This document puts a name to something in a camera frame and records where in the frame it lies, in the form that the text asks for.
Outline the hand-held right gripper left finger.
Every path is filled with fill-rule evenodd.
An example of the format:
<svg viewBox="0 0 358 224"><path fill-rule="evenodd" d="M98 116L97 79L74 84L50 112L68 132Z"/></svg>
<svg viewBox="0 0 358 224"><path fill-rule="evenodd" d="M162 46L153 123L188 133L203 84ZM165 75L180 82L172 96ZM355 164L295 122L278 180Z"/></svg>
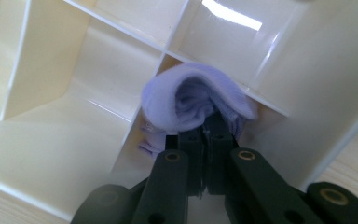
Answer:
<svg viewBox="0 0 358 224"><path fill-rule="evenodd" d="M202 197L203 184L203 141L199 129L167 135L165 149L184 151L188 156L187 195Z"/></svg>

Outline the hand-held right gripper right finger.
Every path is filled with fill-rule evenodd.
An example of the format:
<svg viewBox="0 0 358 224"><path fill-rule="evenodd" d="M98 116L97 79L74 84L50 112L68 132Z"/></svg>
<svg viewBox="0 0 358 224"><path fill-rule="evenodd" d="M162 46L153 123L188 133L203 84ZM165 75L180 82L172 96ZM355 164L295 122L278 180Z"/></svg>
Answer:
<svg viewBox="0 0 358 224"><path fill-rule="evenodd" d="M204 139L204 183L211 195L224 195L226 191L226 160L236 145L220 113L208 117L202 125Z"/></svg>

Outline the light purple sock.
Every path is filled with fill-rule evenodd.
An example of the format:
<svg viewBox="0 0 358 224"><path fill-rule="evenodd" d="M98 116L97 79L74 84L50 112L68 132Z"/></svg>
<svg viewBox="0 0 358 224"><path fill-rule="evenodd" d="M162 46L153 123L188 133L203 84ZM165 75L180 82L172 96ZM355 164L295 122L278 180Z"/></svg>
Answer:
<svg viewBox="0 0 358 224"><path fill-rule="evenodd" d="M153 77L141 97L145 140L139 148L152 157L165 149L168 135L191 131L215 113L239 137L243 123L257 119L257 105L220 70L202 63L182 63Z"/></svg>

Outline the cream divided storage box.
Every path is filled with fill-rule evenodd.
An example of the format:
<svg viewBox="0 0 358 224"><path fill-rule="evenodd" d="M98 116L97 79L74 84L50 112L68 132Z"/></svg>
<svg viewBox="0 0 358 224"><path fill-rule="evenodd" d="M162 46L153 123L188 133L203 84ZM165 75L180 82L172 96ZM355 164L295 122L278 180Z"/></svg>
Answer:
<svg viewBox="0 0 358 224"><path fill-rule="evenodd" d="M142 88L187 62L258 102L241 144L299 189L358 132L358 0L0 0L0 224L145 178Z"/></svg>

